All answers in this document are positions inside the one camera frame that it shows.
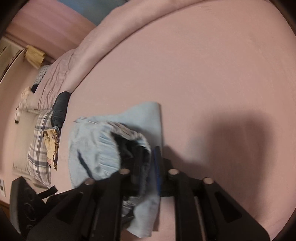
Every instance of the striped pillow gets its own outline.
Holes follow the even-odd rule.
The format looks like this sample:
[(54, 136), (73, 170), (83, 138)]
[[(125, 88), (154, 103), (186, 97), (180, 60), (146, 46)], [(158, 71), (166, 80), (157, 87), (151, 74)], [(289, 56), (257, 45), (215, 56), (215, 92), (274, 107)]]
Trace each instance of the striped pillow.
[(30, 175), (47, 187), (51, 187), (50, 166), (47, 163), (43, 131), (52, 127), (50, 122), (51, 116), (52, 110), (44, 110), (39, 114), (34, 130), (34, 139), (28, 152), (28, 170)]

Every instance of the pink wall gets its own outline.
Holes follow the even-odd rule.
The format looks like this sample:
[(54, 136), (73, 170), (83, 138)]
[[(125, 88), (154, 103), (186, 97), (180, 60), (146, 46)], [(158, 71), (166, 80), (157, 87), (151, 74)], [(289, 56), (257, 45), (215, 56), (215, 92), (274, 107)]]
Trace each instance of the pink wall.
[(7, 33), (14, 41), (33, 45), (57, 59), (76, 48), (95, 27), (57, 0), (30, 0), (12, 20)]
[(4, 86), (5, 91), (0, 95), (0, 178), (4, 180), (6, 192), (6, 197), (0, 196), (0, 200), (6, 203), (9, 203), (11, 182), (17, 178), (12, 174), (18, 127), (14, 122), (14, 113), (20, 101), (21, 92), (34, 82), (37, 72), (27, 61), (24, 61), (10, 78), (10, 82)]

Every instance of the pink blanket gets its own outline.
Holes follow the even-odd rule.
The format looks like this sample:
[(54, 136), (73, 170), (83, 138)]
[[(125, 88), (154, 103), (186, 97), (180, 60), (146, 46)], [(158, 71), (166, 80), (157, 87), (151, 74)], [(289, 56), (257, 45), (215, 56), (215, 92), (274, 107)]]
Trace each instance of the pink blanket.
[(114, 9), (75, 49), (45, 74), (28, 105), (50, 109), (60, 92), (73, 92), (92, 68), (125, 38), (168, 13), (202, 0), (131, 0)]

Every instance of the plaid pillowcase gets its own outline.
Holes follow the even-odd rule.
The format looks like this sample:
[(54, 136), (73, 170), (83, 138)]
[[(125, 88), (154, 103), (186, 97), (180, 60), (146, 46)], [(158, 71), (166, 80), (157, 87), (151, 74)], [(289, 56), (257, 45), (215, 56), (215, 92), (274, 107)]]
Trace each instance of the plaid pillowcase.
[(50, 67), (51, 67), (51, 64), (48, 64), (48, 65), (44, 65), (40, 68), (33, 85), (40, 84), (42, 78), (44, 77), (44, 75), (46, 74), (46, 72), (48, 71), (48, 69)]
[(28, 152), (28, 169), (30, 175), (48, 187), (51, 187), (50, 166), (47, 163), (43, 131), (52, 127), (50, 122), (51, 116), (52, 110), (44, 110), (39, 114), (34, 130), (34, 139)]

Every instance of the folded fabric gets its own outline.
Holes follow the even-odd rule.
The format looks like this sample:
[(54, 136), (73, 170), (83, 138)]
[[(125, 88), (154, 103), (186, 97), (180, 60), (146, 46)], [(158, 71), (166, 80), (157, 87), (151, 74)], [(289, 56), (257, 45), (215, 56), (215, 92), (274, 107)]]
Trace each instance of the folded fabric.
[(33, 85), (35, 84), (40, 84), (41, 80), (43, 79), (44, 75), (46, 74), (46, 72), (48, 71), (48, 69), (51, 67), (51, 64), (48, 64), (48, 65), (44, 65), (42, 66), (39, 71), (38, 71), (38, 74), (35, 78), (35, 81), (33, 83)]
[(166, 14), (202, 0), (131, 0), (115, 8), (75, 50), (79, 58), (61, 92), (72, 93), (93, 67), (125, 38)]
[(53, 107), (58, 94), (63, 92), (60, 91), (61, 85), (75, 61), (74, 51), (64, 53), (51, 65), (33, 97), (26, 103), (27, 109), (49, 110)]
[[(107, 116), (93, 116), (90, 118), (80, 118), (76, 120), (76, 124), (70, 134), (69, 138), (69, 172), (71, 177), (71, 182), (73, 186), (79, 185), (85, 178), (88, 177), (88, 174), (84, 168), (78, 168), (78, 153), (77, 150), (87, 150), (87, 152), (81, 152), (81, 157), (85, 162), (87, 162), (89, 169), (92, 171), (94, 178), (100, 178), (102, 176), (108, 177), (109, 173), (115, 172), (120, 168), (119, 163), (112, 162), (110, 165), (108, 162), (103, 162), (97, 170), (94, 169), (94, 166), (97, 163), (91, 165), (90, 159), (94, 158), (94, 154), (97, 153), (98, 156), (101, 153), (100, 150), (104, 153), (106, 158), (109, 157), (109, 145), (103, 145), (98, 142), (104, 140), (108, 141), (107, 143), (113, 143), (110, 139), (103, 138), (97, 128), (100, 128), (98, 123), (112, 121), (121, 123), (127, 128), (138, 132), (145, 136), (146, 140), (150, 144), (151, 148), (155, 146), (162, 146), (162, 130), (161, 130), (161, 121), (160, 121), (160, 107), (156, 102), (145, 102), (140, 105), (134, 106), (127, 110), (124, 113), (118, 115), (107, 115)], [(102, 157), (96, 157), (98, 162), (102, 162)], [(135, 209), (134, 215), (135, 218), (132, 220), (128, 231), (138, 237), (149, 237), (153, 230), (154, 222), (157, 216), (158, 207), (160, 203), (160, 197), (157, 193), (156, 179), (154, 168), (150, 168), (148, 173), (148, 182), (145, 190), (145, 194)]]

